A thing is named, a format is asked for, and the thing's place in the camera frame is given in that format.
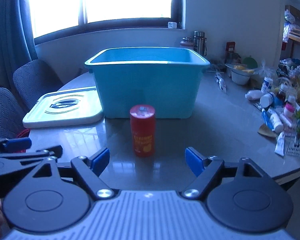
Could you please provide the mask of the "clear acrylic stand figure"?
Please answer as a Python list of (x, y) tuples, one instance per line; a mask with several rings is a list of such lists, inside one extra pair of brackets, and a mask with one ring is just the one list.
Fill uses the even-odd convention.
[(295, 132), (287, 137), (286, 154), (300, 157), (300, 109), (295, 114)]

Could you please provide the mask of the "white bin lid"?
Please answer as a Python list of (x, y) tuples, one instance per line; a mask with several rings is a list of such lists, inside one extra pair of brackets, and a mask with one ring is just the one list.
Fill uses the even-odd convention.
[(29, 129), (88, 125), (103, 118), (96, 87), (61, 90), (41, 96), (24, 116)]

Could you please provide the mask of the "white bottle near edge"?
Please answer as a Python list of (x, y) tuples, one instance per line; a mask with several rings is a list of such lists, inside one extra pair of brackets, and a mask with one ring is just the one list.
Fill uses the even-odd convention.
[(282, 123), (279, 115), (272, 108), (268, 109), (268, 113), (270, 115), (270, 121), (273, 126), (274, 132), (277, 134), (280, 134), (283, 131), (283, 123)]

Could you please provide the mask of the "brown syrup bottle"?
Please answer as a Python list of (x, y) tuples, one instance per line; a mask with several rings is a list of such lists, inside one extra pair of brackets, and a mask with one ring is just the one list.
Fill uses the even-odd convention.
[(288, 86), (282, 83), (279, 87), (279, 91), (276, 97), (281, 101), (285, 101), (287, 92), (288, 92)]

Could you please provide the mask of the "grey office chair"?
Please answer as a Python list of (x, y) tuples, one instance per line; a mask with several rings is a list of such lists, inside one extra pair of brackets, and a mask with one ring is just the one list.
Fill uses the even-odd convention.
[(14, 95), (0, 87), (0, 138), (16, 138), (24, 130), (25, 111)]
[(42, 60), (33, 60), (18, 68), (13, 73), (13, 83), (29, 110), (41, 96), (63, 86), (56, 72)]

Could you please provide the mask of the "red vitamin tube bottle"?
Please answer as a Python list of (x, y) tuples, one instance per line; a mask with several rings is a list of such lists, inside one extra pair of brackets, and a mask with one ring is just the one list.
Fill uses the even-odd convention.
[(150, 105), (135, 105), (130, 109), (133, 150), (138, 157), (149, 157), (155, 151), (155, 109)]

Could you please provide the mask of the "white sachet packet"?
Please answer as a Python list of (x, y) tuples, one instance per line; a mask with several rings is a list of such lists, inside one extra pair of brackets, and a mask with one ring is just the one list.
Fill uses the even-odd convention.
[(220, 72), (215, 73), (215, 81), (218, 83), (219, 89), (226, 93), (226, 84)]

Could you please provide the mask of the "white medicine bottle upright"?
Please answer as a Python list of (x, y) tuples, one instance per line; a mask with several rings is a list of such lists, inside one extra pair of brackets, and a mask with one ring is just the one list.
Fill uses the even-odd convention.
[(261, 86), (261, 92), (263, 94), (267, 94), (271, 91), (273, 85), (273, 79), (271, 77), (264, 77), (262, 86)]

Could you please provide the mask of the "grey office chair far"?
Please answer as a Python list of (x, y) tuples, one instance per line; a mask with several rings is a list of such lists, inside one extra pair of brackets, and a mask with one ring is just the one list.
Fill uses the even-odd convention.
[(63, 86), (56, 72), (42, 60), (33, 60), (18, 68), (13, 73), (13, 83), (29, 110), (41, 96)]

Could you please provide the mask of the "pink cap white bottle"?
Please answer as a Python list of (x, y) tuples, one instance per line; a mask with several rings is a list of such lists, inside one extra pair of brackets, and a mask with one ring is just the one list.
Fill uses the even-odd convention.
[(283, 114), (288, 117), (292, 118), (295, 113), (295, 108), (291, 103), (286, 103), (283, 109)]

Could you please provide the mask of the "teal plastic storage bin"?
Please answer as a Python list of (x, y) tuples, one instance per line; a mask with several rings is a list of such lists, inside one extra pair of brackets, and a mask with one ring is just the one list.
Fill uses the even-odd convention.
[(150, 105), (158, 119), (187, 119), (210, 62), (186, 48), (121, 47), (100, 51), (85, 67), (106, 118), (125, 119), (133, 106)]

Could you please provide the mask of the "white bottle lying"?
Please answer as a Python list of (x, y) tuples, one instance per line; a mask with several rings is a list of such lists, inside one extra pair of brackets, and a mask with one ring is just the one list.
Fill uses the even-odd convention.
[(260, 100), (260, 98), (264, 95), (261, 90), (249, 90), (244, 97), (249, 101)]

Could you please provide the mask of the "white ointment tube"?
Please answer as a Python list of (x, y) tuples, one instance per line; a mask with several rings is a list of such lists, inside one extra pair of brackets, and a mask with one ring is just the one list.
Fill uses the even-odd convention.
[(284, 156), (285, 151), (285, 133), (282, 131), (276, 140), (275, 153), (279, 156)]

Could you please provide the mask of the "green round lid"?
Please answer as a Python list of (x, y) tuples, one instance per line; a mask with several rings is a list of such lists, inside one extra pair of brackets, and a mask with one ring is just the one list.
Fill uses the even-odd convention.
[(257, 61), (250, 56), (243, 59), (243, 64), (249, 69), (256, 69), (258, 67)]

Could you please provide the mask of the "blue toothpaste tube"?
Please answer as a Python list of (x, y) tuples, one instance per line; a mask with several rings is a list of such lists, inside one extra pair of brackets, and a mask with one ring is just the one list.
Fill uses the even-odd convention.
[(267, 126), (271, 131), (274, 131), (273, 124), (271, 123), (271, 120), (270, 120), (270, 118), (269, 118), (269, 116), (268, 116), (267, 111), (263, 108), (263, 109), (261, 110), (261, 112), (262, 112), (262, 117), (263, 117), (263, 119), (264, 119), (264, 123), (266, 124), (266, 126)]

